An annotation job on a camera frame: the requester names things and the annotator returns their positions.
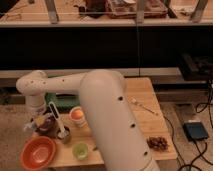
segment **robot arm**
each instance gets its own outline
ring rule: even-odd
[[[125,80],[114,71],[47,78],[35,71],[17,81],[28,109],[46,109],[44,93],[78,94],[86,120],[109,171],[159,171],[124,96]]]

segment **cable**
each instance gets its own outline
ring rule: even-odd
[[[196,146],[197,151],[199,152],[199,154],[201,154],[201,151],[200,151],[200,149],[199,149],[197,143],[195,143],[195,146]],[[213,162],[211,162],[211,161],[209,161],[208,159],[206,159],[203,155],[202,155],[201,157],[202,157],[202,159],[203,159],[206,163],[208,163],[209,165],[212,165],[212,166],[213,166]]]
[[[195,110],[197,113],[201,113],[203,112],[211,103],[211,100],[212,100],[212,96],[213,96],[213,91],[212,91],[212,87],[211,85],[208,87],[208,100],[207,102],[202,102],[202,103],[198,103],[196,106],[195,106]],[[201,110],[198,110],[199,106],[200,105],[205,105]]]
[[[180,157],[181,161],[182,161],[183,164],[185,165],[186,163],[185,163],[185,161],[184,161],[182,155],[180,154],[180,152],[179,152],[179,150],[178,150],[178,148],[177,148],[177,146],[176,146],[176,144],[175,144],[175,142],[174,142],[174,134],[175,134],[175,131],[174,131],[174,127],[173,127],[173,125],[172,125],[172,122],[171,122],[166,116],[164,116],[164,118],[165,118],[166,121],[169,123],[170,127],[172,128],[172,142],[173,142],[174,147],[175,147],[175,149],[176,149],[176,151],[177,151],[177,153],[178,153],[178,156]],[[181,164],[179,158],[177,158],[177,161],[178,161],[179,166],[181,167],[182,164]]]
[[[197,169],[197,170],[199,170],[199,171],[202,171],[202,169],[200,169],[199,167],[197,167],[197,166],[195,166],[195,165],[191,165],[191,164],[185,164],[185,165],[183,165],[183,166],[181,166],[179,169],[178,169],[178,171],[181,171],[183,168],[185,168],[185,167],[192,167],[192,168],[195,168],[195,169]]]
[[[198,155],[197,157],[195,157],[195,158],[191,161],[190,166],[189,166],[189,171],[191,171],[191,168],[192,168],[192,166],[193,166],[193,163],[194,163],[197,159],[199,159],[200,157],[202,157],[203,154],[207,151],[207,147],[208,147],[208,146],[207,146],[207,143],[205,142],[205,148],[204,148],[203,152],[199,153],[199,155]]]
[[[212,114],[211,114],[211,101],[213,99],[213,87],[212,87],[212,84],[213,84],[212,81],[208,82],[208,100],[207,100],[207,102],[206,103],[198,103],[195,106],[195,110],[196,110],[196,113],[201,113],[208,107],[209,120],[210,120],[211,127],[213,129],[213,120],[212,120]],[[198,110],[200,105],[205,105],[205,106],[201,110]]]

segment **white cup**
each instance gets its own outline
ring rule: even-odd
[[[77,127],[83,127],[86,123],[81,106],[73,107],[70,110],[69,117]]]

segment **green bowl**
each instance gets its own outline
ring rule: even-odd
[[[72,152],[76,159],[85,160],[88,156],[88,146],[83,142],[76,143],[72,148]]]

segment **wooden table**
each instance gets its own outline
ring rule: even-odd
[[[141,127],[143,135],[148,137],[163,136],[167,139],[169,148],[164,152],[152,151],[156,160],[168,160],[176,159],[177,154],[174,149],[168,128],[166,126],[163,114],[161,112],[158,100],[152,87],[152,83],[149,78],[127,78],[127,90],[126,97],[129,102],[132,98],[137,99],[145,107],[157,112],[159,115],[153,115],[152,113],[142,109],[141,107],[131,104],[131,108],[134,111],[135,117]],[[103,164],[103,160],[98,150],[94,150],[96,147],[92,138],[91,131],[88,125],[83,128],[77,128],[69,120],[68,115],[62,115],[63,122],[71,130],[72,139],[64,145],[59,140],[55,140],[57,144],[57,153],[49,167],[65,167],[65,166],[79,166],[79,165],[98,165]],[[76,142],[83,141],[88,144],[89,156],[85,161],[78,161],[72,154],[72,146]]]

